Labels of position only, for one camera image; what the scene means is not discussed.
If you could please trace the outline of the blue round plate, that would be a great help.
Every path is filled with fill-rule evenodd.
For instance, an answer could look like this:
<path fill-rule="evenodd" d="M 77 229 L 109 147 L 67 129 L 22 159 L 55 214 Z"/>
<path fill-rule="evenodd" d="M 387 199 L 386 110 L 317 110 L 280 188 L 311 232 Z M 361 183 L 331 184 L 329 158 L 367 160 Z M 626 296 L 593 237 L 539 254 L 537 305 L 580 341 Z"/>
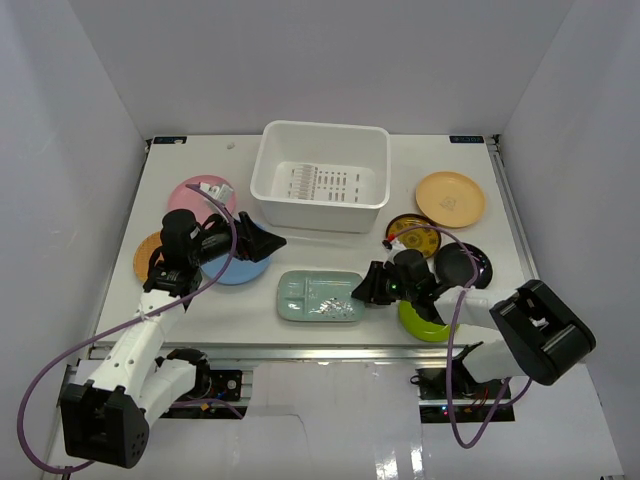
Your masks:
<path fill-rule="evenodd" d="M 208 262 L 200 266 L 203 275 L 213 278 L 219 273 L 228 257 L 228 252 L 224 251 L 216 258 L 210 259 Z M 233 257 L 230 265 L 218 279 L 218 283 L 227 286 L 241 285 L 251 282 L 261 276 L 271 264 L 271 258 L 265 258 L 260 262 L 252 262 L 249 260 L 239 260 Z"/>

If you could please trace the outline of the teal rectangular divided plate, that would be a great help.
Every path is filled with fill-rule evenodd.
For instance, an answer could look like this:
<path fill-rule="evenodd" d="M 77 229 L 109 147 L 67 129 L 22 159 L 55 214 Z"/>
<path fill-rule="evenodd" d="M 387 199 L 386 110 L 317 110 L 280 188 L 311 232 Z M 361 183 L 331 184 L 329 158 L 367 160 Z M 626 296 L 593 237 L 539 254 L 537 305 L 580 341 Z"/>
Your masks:
<path fill-rule="evenodd" d="M 291 270 L 278 283 L 276 309 L 286 321 L 351 323 L 364 317 L 365 305 L 351 294 L 362 282 L 358 273 Z"/>

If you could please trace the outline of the tan yellow round plate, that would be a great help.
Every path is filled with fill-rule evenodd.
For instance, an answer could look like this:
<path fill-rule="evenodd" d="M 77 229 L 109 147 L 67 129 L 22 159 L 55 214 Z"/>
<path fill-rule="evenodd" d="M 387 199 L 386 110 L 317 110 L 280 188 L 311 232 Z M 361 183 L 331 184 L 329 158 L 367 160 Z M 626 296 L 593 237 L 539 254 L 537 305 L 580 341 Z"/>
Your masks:
<path fill-rule="evenodd" d="M 484 191 L 458 172 L 439 171 L 424 177 L 416 187 L 419 210 L 434 223 L 465 228 L 478 222 L 486 210 Z"/>

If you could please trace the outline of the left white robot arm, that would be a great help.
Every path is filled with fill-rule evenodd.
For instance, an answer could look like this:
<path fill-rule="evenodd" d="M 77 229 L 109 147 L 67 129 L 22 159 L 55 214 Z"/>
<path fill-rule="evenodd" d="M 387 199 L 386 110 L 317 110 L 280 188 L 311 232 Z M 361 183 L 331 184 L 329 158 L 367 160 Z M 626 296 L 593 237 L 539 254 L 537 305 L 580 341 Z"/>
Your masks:
<path fill-rule="evenodd" d="M 137 318 L 87 380 L 68 384 L 60 398 L 68 455 L 132 468 L 152 425 L 181 396 L 205 396 L 211 374 L 172 354 L 158 358 L 167 335 L 202 291 L 201 267 L 216 258 L 257 263 L 283 248 L 285 238 L 265 231 L 242 212 L 213 214 L 200 224 L 177 209 L 162 219 L 161 244 L 152 253 Z"/>

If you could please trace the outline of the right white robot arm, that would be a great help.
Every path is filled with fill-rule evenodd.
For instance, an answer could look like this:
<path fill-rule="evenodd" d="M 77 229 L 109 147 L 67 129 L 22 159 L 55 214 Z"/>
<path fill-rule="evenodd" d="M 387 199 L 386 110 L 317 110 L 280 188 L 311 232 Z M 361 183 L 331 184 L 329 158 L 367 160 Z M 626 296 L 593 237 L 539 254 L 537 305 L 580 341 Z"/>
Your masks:
<path fill-rule="evenodd" d="M 374 261 L 352 296 L 372 305 L 406 301 L 422 322 L 497 331 L 498 339 L 467 345 L 453 358 L 459 396 L 475 398 L 489 381 L 517 376 L 550 386 L 595 349 L 589 327 L 543 281 L 496 294 L 487 288 L 492 269 L 479 251 L 470 244 L 453 250 L 453 260 L 432 264 L 414 249 Z"/>

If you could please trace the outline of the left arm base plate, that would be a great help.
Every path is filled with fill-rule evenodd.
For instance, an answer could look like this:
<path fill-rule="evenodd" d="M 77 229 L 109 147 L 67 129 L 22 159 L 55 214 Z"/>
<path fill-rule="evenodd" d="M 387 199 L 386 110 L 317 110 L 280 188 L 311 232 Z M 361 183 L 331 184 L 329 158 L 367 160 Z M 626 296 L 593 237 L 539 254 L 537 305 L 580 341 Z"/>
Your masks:
<path fill-rule="evenodd" d="M 196 366 L 196 384 L 188 393 L 182 395 L 178 402 L 190 401 L 187 406 L 171 408 L 163 418 L 171 419 L 235 419 L 239 420 L 229 408 L 215 402 L 205 402 L 207 398 L 215 398 L 227 403 L 241 399 L 243 373 L 241 370 L 214 369 L 210 366 L 207 355 L 193 348 L 174 349 L 166 357 L 158 357 L 158 367 L 165 360 L 184 360 Z"/>

